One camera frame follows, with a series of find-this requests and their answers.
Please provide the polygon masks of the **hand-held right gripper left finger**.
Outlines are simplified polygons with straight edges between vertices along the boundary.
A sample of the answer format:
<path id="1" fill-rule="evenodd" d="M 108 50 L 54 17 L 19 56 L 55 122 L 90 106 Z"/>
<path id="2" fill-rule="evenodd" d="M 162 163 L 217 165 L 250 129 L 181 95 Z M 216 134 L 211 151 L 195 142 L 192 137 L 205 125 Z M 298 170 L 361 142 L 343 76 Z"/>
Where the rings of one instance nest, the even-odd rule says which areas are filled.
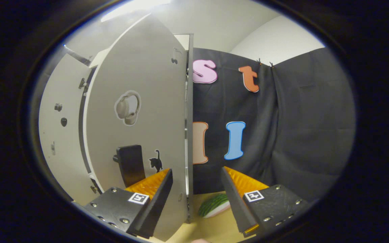
<path id="1" fill-rule="evenodd" d="M 126 189 L 112 187 L 84 209 L 102 223 L 148 239 L 154 234 L 172 185 L 172 169 L 164 169 Z"/>

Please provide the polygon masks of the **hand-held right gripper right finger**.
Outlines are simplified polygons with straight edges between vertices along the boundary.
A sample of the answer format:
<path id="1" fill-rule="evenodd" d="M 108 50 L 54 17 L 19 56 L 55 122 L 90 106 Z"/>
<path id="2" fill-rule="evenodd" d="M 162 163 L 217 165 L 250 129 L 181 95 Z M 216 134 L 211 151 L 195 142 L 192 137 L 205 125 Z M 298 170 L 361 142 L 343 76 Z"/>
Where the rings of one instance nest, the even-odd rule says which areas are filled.
<path id="1" fill-rule="evenodd" d="M 221 168 L 221 182 L 245 237 L 275 234 L 311 208 L 310 201 L 281 184 L 267 186 L 226 166 Z"/>

